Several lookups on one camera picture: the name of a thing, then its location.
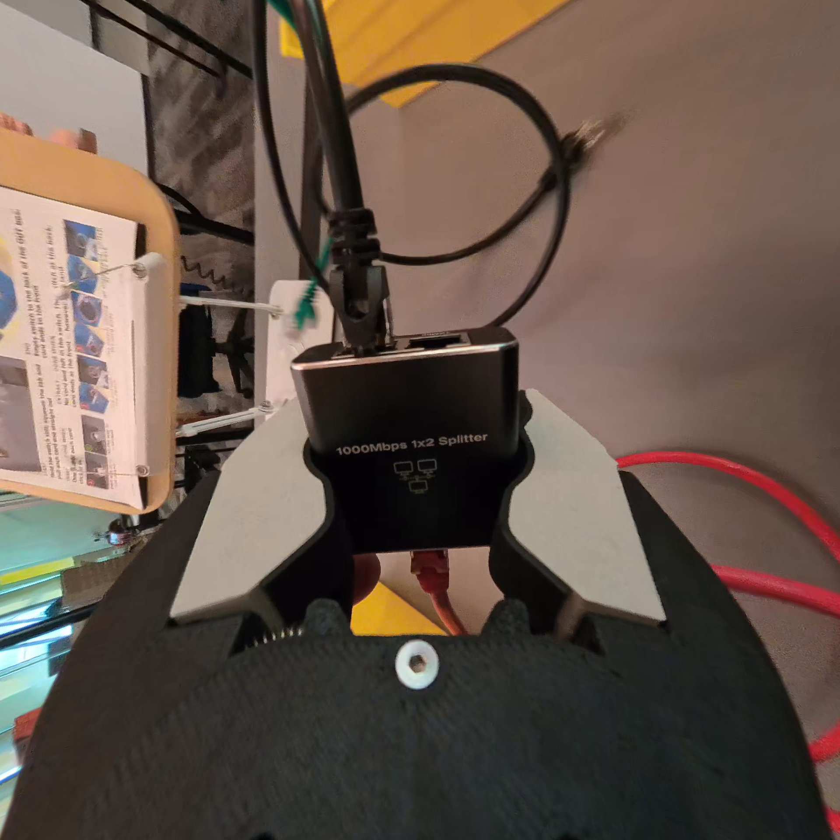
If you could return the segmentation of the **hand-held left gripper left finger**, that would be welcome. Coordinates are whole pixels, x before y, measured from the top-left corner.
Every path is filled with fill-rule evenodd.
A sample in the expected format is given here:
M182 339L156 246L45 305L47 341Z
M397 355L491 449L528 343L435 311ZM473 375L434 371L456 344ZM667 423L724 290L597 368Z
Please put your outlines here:
M316 467L297 400L249 435L220 472L171 604L179 624L253 614L301 624L329 600L349 621L354 550L331 481Z

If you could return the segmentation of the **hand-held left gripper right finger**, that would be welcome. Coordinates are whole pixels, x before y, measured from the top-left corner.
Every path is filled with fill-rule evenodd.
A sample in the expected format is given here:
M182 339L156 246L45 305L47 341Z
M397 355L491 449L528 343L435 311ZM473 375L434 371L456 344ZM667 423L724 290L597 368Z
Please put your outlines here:
M491 579L524 605L533 634L576 634L589 616L662 624L615 459L537 390L521 392L520 405L519 465L501 497Z

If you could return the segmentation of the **black ethernet splitter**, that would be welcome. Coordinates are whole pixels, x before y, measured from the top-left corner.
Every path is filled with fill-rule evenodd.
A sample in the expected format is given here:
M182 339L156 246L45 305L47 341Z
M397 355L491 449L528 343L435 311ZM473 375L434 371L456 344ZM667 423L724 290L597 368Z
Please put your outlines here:
M322 344L290 371L355 552L490 544L519 448L508 329L408 335L367 356Z

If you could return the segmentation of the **printed instruction sheet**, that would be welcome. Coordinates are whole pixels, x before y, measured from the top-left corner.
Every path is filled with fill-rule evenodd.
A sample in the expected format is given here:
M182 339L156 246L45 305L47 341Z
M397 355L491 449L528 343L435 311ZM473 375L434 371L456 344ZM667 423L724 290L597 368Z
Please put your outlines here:
M140 508L134 221L1 190L2 480Z

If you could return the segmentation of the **wooden board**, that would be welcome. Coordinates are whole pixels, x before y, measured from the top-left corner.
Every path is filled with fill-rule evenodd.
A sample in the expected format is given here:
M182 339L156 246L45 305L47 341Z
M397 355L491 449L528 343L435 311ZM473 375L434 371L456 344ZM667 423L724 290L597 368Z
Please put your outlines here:
M144 502L132 508L79 493L2 480L2 491L121 513L158 508L174 482L180 235L159 189L125 164L33 136L2 130L2 187L122 217L145 227L145 254L132 265L142 280L133 328L140 450L149 458Z

